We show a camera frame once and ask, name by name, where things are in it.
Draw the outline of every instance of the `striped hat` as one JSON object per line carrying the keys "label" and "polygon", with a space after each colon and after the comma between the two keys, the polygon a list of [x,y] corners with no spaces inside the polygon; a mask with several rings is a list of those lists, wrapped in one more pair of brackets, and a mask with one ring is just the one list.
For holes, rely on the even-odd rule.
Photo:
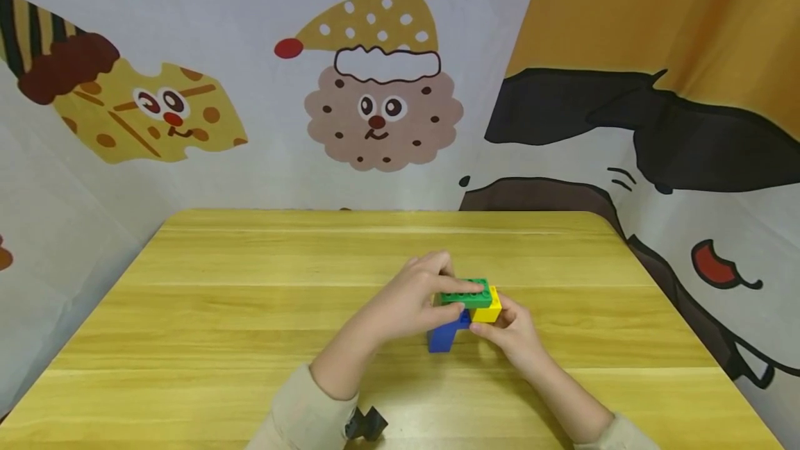
{"label": "striped hat", "polygon": [[49,104],[108,72],[119,52],[60,15],[26,0],[0,0],[0,58],[28,99]]}

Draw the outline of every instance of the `child's left hand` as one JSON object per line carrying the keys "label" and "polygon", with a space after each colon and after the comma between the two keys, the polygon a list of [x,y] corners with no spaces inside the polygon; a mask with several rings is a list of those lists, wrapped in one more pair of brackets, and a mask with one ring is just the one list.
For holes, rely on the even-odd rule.
{"label": "child's left hand", "polygon": [[375,297],[353,317],[374,345],[426,332],[454,322],[464,310],[463,303],[433,306],[435,292],[480,292],[483,286],[454,277],[447,251],[431,252],[410,259]]}

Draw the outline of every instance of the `yellow lego brick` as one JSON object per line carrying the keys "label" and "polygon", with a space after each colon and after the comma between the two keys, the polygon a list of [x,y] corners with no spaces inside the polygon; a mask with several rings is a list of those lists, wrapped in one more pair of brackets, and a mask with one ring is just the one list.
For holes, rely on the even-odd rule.
{"label": "yellow lego brick", "polygon": [[498,297],[498,289],[490,285],[489,292],[491,292],[492,295],[492,303],[489,305],[489,308],[476,308],[469,310],[469,318],[472,318],[473,322],[493,324],[498,319],[500,312],[502,311],[500,298]]}

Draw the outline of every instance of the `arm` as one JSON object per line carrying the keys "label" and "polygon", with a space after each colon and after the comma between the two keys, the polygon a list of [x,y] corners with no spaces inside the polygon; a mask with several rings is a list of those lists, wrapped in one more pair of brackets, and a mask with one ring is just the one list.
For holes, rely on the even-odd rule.
{"label": "arm", "polygon": [[658,448],[558,366],[538,339],[528,309],[502,294],[499,297],[503,311],[496,324],[475,323],[469,329],[500,346],[511,364],[542,397],[576,449]]}
{"label": "arm", "polygon": [[446,251],[409,260],[275,395],[272,411],[246,450],[341,449],[344,428],[358,401],[358,387],[375,352],[386,341],[454,322],[462,303],[432,307],[434,292],[480,292],[456,280]]}

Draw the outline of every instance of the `green lego brick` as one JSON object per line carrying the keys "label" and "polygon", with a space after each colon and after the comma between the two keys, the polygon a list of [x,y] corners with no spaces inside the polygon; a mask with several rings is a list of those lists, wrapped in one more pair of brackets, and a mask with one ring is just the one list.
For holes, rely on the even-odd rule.
{"label": "green lego brick", "polygon": [[492,303],[492,294],[489,291],[489,283],[484,278],[464,278],[466,281],[480,283],[483,285],[483,292],[474,293],[446,293],[442,292],[439,301],[442,304],[464,303],[465,309],[489,308]]}

